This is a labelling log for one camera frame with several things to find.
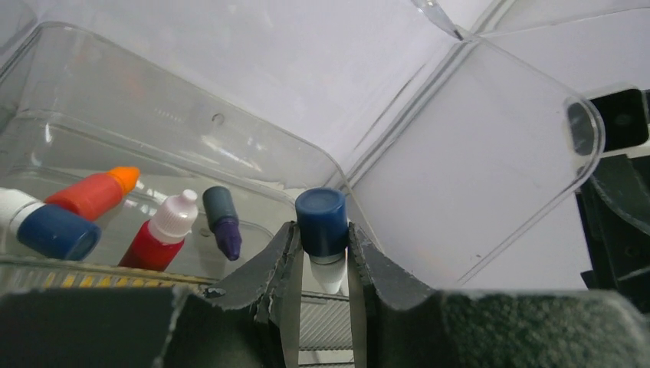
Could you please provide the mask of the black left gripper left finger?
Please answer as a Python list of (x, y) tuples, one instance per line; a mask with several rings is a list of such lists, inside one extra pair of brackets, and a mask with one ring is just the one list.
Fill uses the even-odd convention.
[(3, 367), (295, 367), (297, 225), (197, 294), (185, 286), (23, 288), (1, 295)]

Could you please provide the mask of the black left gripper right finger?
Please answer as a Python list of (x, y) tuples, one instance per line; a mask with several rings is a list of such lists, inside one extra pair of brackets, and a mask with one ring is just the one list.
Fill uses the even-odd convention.
[(611, 291), (435, 290), (349, 226), (358, 367), (647, 367), (649, 326)]

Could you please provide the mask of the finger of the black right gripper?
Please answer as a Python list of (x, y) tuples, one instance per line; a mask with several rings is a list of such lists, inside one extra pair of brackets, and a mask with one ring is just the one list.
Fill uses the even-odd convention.
[(601, 159), (576, 194), (592, 268), (588, 289), (615, 290), (649, 312), (649, 158)]

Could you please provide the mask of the dark blue small bottle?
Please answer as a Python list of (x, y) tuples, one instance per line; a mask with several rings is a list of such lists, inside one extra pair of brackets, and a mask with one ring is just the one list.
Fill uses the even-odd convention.
[(202, 194), (208, 228), (215, 236), (218, 249), (229, 261), (237, 261), (241, 254), (239, 218), (229, 189), (212, 186)]

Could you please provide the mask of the red small bottle white cap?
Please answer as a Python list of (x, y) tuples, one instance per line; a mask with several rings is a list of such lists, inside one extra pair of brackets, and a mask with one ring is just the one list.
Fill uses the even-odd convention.
[(156, 213), (142, 224), (119, 266), (165, 271), (198, 217), (197, 198), (197, 193), (191, 189), (167, 197)]

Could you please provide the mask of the blue cap white bottle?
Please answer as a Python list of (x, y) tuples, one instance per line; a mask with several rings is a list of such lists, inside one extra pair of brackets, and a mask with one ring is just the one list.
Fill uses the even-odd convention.
[(311, 273), (327, 294), (340, 290), (346, 275), (348, 220), (345, 195), (336, 189), (314, 188), (295, 202), (300, 243)]

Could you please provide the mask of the smoked clear drawer box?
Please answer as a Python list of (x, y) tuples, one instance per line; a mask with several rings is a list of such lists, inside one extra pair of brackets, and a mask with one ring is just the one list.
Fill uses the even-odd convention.
[[(1, 189), (41, 200), (118, 166), (136, 187), (92, 223), (81, 261), (1, 233), (1, 295), (23, 288), (202, 294), (268, 246), (297, 197), (341, 191), (356, 225), (435, 290), (481, 269), (588, 181), (605, 156), (590, 100), (631, 84), (647, 1), (3, 1)], [(573, 148), (584, 104), (591, 153)], [(242, 244), (218, 249), (203, 192), (229, 189)], [(120, 267), (163, 201), (198, 217), (165, 271)], [(327, 294), (302, 248), (299, 352), (353, 351), (348, 244)]]

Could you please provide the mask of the red orange small bottle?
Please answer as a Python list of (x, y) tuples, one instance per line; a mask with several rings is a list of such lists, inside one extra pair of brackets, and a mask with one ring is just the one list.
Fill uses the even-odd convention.
[(137, 167), (118, 166), (94, 173), (50, 195), (44, 202), (93, 222), (117, 207), (135, 189), (139, 177)]

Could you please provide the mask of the blue white small bottle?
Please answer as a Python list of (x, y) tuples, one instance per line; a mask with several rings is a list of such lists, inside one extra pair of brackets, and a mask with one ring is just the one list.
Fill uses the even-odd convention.
[(17, 189), (1, 189), (1, 233), (5, 240), (47, 258), (81, 261), (101, 237), (96, 224)]

